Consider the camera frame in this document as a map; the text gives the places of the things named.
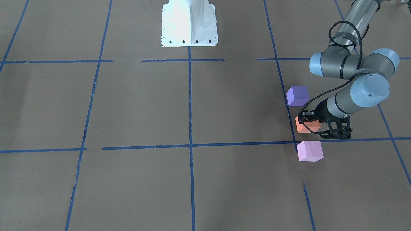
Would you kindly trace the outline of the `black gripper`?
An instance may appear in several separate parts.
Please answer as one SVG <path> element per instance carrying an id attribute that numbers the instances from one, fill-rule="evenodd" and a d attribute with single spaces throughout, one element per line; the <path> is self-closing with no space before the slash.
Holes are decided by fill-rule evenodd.
<path id="1" fill-rule="evenodd" d="M 308 123 L 308 122 L 316 122 L 316 123 L 327 123 L 329 126 L 333 124 L 333 127 L 337 126 L 337 118 L 330 112 L 328 109 L 328 99 L 323 100 L 320 102 L 317 107 L 312 111 L 302 110 L 298 113 L 298 123 Z M 330 138 L 331 133 L 330 130 L 326 131 L 313 131 L 307 128 L 310 133 L 319 135 L 321 138 Z"/>

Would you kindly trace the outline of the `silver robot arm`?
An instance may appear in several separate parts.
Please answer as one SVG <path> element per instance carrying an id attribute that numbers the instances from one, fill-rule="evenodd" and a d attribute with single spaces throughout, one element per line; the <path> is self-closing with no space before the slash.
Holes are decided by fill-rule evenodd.
<path id="1" fill-rule="evenodd" d="M 312 111 L 306 107 L 297 115 L 297 125 L 323 139 L 351 138 L 350 116 L 384 101 L 390 94 L 389 79 L 395 74 L 399 55 L 387 48 L 363 53 L 363 38 L 369 23 L 380 9 L 381 0 L 354 0 L 344 20 L 333 24 L 329 45 L 312 55 L 310 72 L 322 77 L 346 80 L 326 91 L 335 94 L 320 102 Z"/>

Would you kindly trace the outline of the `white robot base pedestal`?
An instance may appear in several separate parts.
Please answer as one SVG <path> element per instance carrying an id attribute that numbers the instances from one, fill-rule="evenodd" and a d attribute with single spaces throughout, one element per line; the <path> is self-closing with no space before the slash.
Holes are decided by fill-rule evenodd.
<path id="1" fill-rule="evenodd" d="M 216 8 L 208 0 L 169 0 L 162 6 L 162 47 L 208 47 L 218 42 Z"/>

